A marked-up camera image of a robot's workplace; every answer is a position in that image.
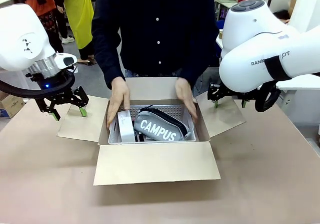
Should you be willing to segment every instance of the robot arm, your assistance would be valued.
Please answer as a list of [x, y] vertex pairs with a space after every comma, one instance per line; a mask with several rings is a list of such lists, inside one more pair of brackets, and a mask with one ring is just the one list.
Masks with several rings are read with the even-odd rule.
[[253, 99], [256, 110], [264, 112], [280, 95], [278, 81], [320, 70], [320, 26], [300, 34], [281, 23], [264, 1], [234, 6], [223, 32], [221, 84], [211, 84], [208, 91], [216, 106], [224, 96], [237, 96], [243, 107]]
[[[37, 82], [40, 90], [26, 90], [0, 81], [0, 90], [14, 96], [34, 98], [41, 112], [48, 112], [58, 121], [55, 105], [71, 103], [86, 116], [89, 101], [81, 86], [71, 90], [75, 82], [73, 64], [77, 58], [66, 53], [56, 54], [39, 18], [26, 4], [0, 9], [0, 71], [27, 70], [26, 77]], [[47, 106], [44, 99], [51, 101]]]

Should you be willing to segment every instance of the gray floor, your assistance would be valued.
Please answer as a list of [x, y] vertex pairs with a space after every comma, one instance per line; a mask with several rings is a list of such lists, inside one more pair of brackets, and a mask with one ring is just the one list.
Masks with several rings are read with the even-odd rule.
[[[63, 45], [65, 53], [71, 53], [80, 57], [79, 51], [77, 49], [76, 43], [70, 43]], [[81, 85], [88, 95], [109, 98], [111, 96], [111, 91], [106, 87], [104, 80], [104, 75], [100, 70], [99, 66], [96, 64], [94, 66], [86, 66], [83, 64], [78, 65], [79, 72], [75, 74], [76, 81], [74, 86]], [[214, 77], [217, 78], [218, 70], [216, 68], [208, 68], [202, 77], [197, 81], [196, 88], [193, 91], [193, 95], [197, 96], [200, 93], [207, 91], [209, 82]], [[14, 86], [22, 87], [22, 82], [15, 72], [0, 73], [0, 80], [10, 83]], [[30, 89], [38, 89], [36, 83], [30, 81], [30, 79], [25, 79]], [[9, 122], [9, 119], [0, 118], [0, 130]], [[315, 143], [319, 144], [318, 127], [315, 126], [298, 126], [300, 132], [308, 139], [313, 140]]]

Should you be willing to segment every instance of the gray pencil case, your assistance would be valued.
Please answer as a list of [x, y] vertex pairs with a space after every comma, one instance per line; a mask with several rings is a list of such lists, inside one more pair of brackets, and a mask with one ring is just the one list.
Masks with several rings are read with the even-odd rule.
[[149, 107], [140, 110], [134, 122], [134, 129], [161, 142], [183, 141], [192, 135], [189, 127], [178, 119]]

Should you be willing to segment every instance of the woman in yellow skirt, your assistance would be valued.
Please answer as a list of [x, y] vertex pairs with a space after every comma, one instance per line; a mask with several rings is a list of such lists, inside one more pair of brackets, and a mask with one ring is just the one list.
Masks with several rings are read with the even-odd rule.
[[63, 5], [68, 16], [70, 28], [74, 34], [78, 46], [80, 59], [79, 63], [93, 65], [94, 49], [91, 34], [91, 22], [94, 10], [91, 1], [95, 0], [57, 0], [57, 8], [63, 11]]

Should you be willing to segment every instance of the gray plastic basket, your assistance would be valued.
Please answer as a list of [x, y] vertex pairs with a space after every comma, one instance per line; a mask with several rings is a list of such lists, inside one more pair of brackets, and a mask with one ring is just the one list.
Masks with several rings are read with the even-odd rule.
[[[149, 105], [131, 106], [130, 107], [131, 119], [135, 120], [137, 114], [140, 112], [140, 109], [148, 107], [148, 106]], [[188, 112], [187, 108], [184, 105], [153, 105], [152, 108], [156, 108], [162, 112], [167, 113], [168, 115], [183, 122], [185, 125], [187, 125], [190, 128], [190, 130], [191, 130], [190, 138], [188, 140], [184, 140], [181, 142], [194, 142], [196, 140], [194, 123], [192, 121], [190, 113]], [[109, 144], [128, 144], [128, 143], [123, 143], [121, 141], [117, 115], [110, 125], [110, 135], [109, 135], [108, 143]], [[157, 143], [157, 141], [143, 142], [143, 143]]]

